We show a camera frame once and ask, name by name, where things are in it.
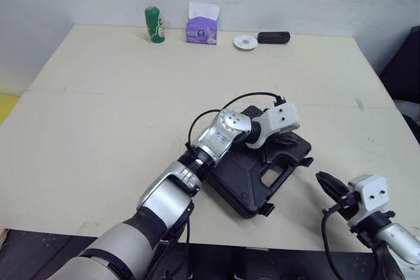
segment white wall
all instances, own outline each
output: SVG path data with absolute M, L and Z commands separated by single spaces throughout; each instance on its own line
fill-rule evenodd
M 144 8 L 156 5 L 167 27 L 184 28 L 189 1 L 0 0 L 0 92 L 21 93 L 72 23 L 143 26 Z M 222 5 L 222 30 L 355 36 L 377 71 L 420 24 L 420 0 L 196 1 Z

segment white tissue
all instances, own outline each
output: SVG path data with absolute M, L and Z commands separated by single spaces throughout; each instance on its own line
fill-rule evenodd
M 221 6 L 214 5 L 212 3 L 196 3 L 190 2 L 190 11 L 188 13 L 189 19 L 197 18 L 202 16 L 203 18 L 211 19 L 216 21 L 219 17 Z

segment disc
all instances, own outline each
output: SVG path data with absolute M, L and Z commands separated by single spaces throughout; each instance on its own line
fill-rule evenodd
M 235 37 L 234 44 L 239 49 L 251 50 L 257 47 L 258 41 L 250 35 L 239 35 Z

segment tissue box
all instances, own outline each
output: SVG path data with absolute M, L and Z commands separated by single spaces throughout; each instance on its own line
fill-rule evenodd
M 188 43 L 217 44 L 220 6 L 212 3 L 190 3 L 186 24 Z

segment white table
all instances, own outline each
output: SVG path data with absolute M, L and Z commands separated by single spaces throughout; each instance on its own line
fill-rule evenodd
M 237 34 L 209 46 L 167 30 L 153 44 L 144 28 L 75 26 L 0 127 L 0 226 L 100 235 L 183 153 L 198 113 L 263 90 L 297 104 L 315 161 L 280 188 L 268 218 L 240 218 L 207 187 L 194 199 L 193 243 L 323 250 L 321 210 L 333 201 L 318 170 L 343 182 L 386 176 L 394 221 L 419 236 L 420 147 L 354 40 L 292 35 L 241 52 Z M 237 109 L 248 104 L 272 100 Z M 366 250 L 338 215 L 329 235 L 333 250 Z

